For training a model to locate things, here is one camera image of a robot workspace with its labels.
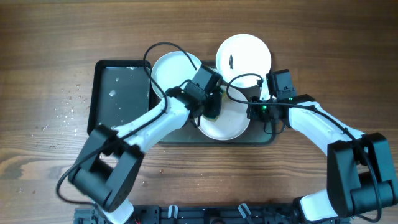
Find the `green yellow sponge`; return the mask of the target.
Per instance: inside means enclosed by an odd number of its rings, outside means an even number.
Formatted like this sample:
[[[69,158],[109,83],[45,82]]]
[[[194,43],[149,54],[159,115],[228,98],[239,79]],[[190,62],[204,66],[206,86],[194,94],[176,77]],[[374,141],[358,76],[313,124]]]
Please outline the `green yellow sponge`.
[[[205,109],[203,116],[210,121],[216,121],[221,114],[221,106],[223,100],[223,90],[212,93],[205,101]]]

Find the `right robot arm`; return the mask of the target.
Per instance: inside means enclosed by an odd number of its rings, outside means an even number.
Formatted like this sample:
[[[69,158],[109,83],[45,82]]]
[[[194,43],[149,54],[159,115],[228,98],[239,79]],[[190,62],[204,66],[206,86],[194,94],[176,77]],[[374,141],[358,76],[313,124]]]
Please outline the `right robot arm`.
[[[397,176],[387,139],[365,134],[327,113],[309,95],[276,100],[251,97],[249,118],[280,120],[309,138],[327,156],[326,189],[296,198],[294,223],[320,223],[356,216],[371,223],[397,205]]]

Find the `light blue plate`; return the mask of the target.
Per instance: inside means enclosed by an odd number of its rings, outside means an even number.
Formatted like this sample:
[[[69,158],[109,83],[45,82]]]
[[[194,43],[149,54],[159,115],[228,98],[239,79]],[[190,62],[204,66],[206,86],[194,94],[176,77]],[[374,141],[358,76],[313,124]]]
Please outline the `light blue plate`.
[[[158,86],[166,92],[169,88],[179,86],[185,80],[191,80],[202,62],[191,53],[188,53],[193,64],[181,51],[169,52],[163,55],[152,68],[151,77]]]

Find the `white plate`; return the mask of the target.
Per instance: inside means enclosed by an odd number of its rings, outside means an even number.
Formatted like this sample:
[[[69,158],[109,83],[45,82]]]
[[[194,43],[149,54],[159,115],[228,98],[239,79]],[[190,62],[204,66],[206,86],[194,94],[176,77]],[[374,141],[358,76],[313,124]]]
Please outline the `white plate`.
[[[201,117],[199,130],[207,137],[218,140],[228,141],[240,135],[249,126],[250,120],[247,118],[247,105],[238,103],[228,98],[227,93],[233,98],[247,102],[246,97],[237,89],[227,86],[221,86],[223,90],[223,100],[221,114],[216,121],[210,121]]]
[[[265,77],[272,65],[271,52],[258,37],[237,34],[226,39],[216,53],[216,69],[225,82],[238,88],[257,84],[258,76]]]

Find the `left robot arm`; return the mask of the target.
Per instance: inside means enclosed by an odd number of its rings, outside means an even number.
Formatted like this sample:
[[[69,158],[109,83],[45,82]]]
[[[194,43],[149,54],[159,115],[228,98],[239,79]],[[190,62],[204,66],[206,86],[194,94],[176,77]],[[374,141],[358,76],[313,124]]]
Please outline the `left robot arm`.
[[[218,116],[223,96],[221,88],[211,92],[198,87],[167,90],[154,108],[136,120],[115,129],[95,128],[65,177],[107,221],[127,223],[134,213],[127,196],[145,153],[189,119]]]

